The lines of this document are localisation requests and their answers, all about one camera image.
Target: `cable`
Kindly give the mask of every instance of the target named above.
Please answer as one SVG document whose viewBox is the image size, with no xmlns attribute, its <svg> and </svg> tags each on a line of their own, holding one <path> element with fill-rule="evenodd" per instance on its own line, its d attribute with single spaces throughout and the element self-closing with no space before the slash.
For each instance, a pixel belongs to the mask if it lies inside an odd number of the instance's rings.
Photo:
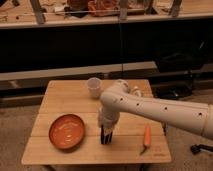
<svg viewBox="0 0 213 171">
<path fill-rule="evenodd" d="M 120 20 L 119 20 L 119 23 L 118 23 L 118 27 L 119 27 L 119 37 L 120 37 L 120 56 L 121 56 L 121 59 L 122 59 L 122 63 L 121 63 L 121 78 L 124 77 L 124 66 L 123 66 L 123 61 L 124 61 L 124 48 L 123 48 L 123 33 L 122 33 L 122 25 L 120 23 Z"/>
</svg>

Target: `wooden table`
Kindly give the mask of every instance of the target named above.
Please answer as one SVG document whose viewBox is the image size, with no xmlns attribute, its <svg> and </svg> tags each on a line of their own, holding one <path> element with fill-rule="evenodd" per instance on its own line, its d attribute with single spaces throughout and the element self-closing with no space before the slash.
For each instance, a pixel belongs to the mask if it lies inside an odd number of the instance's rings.
<svg viewBox="0 0 213 171">
<path fill-rule="evenodd" d="M 147 80 L 127 81 L 131 87 L 138 85 L 144 96 L 152 96 Z M 90 98 L 85 83 L 85 80 L 49 83 L 24 151 L 22 164 L 136 164 L 171 161 L 161 123 L 128 113 L 121 113 L 113 132 L 112 143 L 102 145 L 97 126 L 97 111 L 101 104 L 99 100 Z M 113 80 L 102 80 L 103 89 L 112 83 Z M 83 119 L 86 135 L 79 148 L 64 153 L 50 143 L 48 131 L 57 117 L 68 113 L 79 115 Z M 152 145 L 143 155 L 139 155 L 146 123 L 151 125 Z"/>
</svg>

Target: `shelf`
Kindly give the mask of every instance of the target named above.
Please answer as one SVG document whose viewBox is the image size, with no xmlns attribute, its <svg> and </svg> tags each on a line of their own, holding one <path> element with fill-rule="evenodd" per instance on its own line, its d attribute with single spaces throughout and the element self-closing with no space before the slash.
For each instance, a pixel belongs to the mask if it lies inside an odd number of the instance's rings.
<svg viewBox="0 0 213 171">
<path fill-rule="evenodd" d="M 45 23 L 38 24 L 30 0 L 21 0 L 20 5 L 14 7 L 11 0 L 6 1 L 0 7 L 0 29 L 2 28 L 28 28 L 28 27 L 55 27 L 55 26 L 74 26 L 74 25 L 96 25 L 96 24 L 116 24 L 129 22 L 149 22 L 177 19 L 193 18 L 213 18 L 212 0 L 183 0 L 179 16 L 173 18 L 168 12 L 162 10 L 160 4 L 168 3 L 169 0 L 154 0 L 153 8 L 157 12 L 155 15 L 127 15 L 126 20 L 120 20 L 119 16 L 93 17 L 86 14 L 82 18 L 75 16 L 65 17 L 64 14 L 53 12 L 55 3 L 66 3 L 66 0 L 40 0 L 42 8 L 46 9 L 44 14 Z"/>
</svg>

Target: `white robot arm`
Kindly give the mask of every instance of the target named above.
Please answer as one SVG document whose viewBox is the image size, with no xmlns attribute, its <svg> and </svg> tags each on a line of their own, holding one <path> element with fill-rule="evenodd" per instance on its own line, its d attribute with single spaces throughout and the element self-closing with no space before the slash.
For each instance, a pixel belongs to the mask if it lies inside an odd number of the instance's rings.
<svg viewBox="0 0 213 171">
<path fill-rule="evenodd" d="M 128 112 L 213 140 L 213 105 L 137 97 L 129 92 L 128 83 L 117 80 L 101 94 L 99 125 L 105 135 L 113 130 L 120 112 Z"/>
</svg>

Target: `floor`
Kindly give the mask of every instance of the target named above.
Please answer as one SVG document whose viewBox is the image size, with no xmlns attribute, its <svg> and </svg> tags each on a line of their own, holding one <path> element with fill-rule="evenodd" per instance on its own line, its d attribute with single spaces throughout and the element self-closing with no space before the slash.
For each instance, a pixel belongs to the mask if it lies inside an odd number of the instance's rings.
<svg viewBox="0 0 213 171">
<path fill-rule="evenodd" d="M 1 99 L 0 101 L 0 171 L 43 171 L 41 166 L 23 166 L 21 158 L 25 145 L 35 121 L 42 96 L 34 101 L 30 99 Z M 192 102 L 213 104 L 213 89 L 194 91 L 193 95 L 181 99 Z M 167 127 L 167 140 L 171 151 L 172 162 L 168 164 L 152 164 L 150 171 L 210 171 L 213 167 L 213 153 L 202 151 L 193 155 L 190 146 L 207 144 L 213 146 L 213 141 L 200 136 Z M 97 166 L 53 166 L 59 171 L 96 171 L 96 170 L 123 170 L 138 171 L 139 165 L 97 165 Z"/>
</svg>

